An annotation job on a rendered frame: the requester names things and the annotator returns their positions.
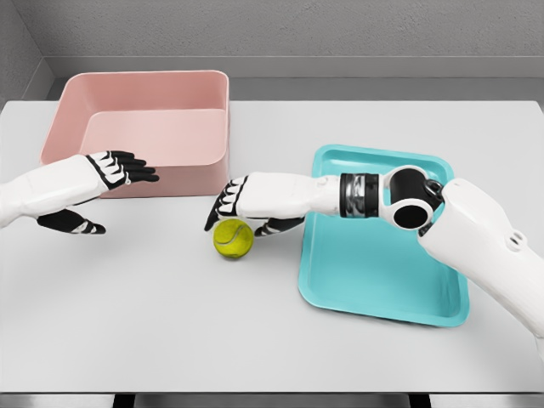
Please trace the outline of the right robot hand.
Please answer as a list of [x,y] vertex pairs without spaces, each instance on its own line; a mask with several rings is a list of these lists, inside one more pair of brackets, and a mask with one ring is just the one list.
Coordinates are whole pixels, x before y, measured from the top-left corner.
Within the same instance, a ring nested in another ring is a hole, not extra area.
[[256,237],[290,230],[310,212],[309,198],[298,191],[305,180],[287,173],[251,173],[232,179],[212,205],[204,230],[227,218],[262,220],[254,231]]

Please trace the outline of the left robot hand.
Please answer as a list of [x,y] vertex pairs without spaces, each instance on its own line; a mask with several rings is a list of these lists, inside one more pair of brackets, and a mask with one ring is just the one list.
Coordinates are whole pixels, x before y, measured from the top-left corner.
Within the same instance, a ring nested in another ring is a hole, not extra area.
[[48,184],[38,193],[37,223],[47,229],[73,235],[103,235],[106,228],[77,212],[77,206],[105,192],[138,182],[159,180],[153,167],[133,153],[108,150],[75,155],[43,168]]

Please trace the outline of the yellow-green tennis ball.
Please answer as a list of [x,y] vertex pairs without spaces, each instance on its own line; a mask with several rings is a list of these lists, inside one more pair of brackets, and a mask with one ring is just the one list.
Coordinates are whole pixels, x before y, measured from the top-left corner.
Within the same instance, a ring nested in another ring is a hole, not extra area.
[[253,242],[252,229],[239,219],[220,221],[212,235],[216,251],[226,258],[246,256],[251,251]]

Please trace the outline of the pink rectangular basket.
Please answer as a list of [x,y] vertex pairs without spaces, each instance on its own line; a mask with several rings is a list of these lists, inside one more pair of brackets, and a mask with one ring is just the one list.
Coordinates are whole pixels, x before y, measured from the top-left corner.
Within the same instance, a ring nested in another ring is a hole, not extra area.
[[216,196],[230,179],[230,80],[222,71],[91,72],[72,77],[42,146],[43,165],[132,152],[159,175],[108,198]]

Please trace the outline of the blue rectangular tray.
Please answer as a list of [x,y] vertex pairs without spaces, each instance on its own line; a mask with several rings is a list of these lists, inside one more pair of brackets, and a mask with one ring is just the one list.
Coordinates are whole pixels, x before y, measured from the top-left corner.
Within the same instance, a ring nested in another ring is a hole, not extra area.
[[467,279],[382,218],[310,213],[298,288],[316,307],[430,326],[459,326],[470,309]]

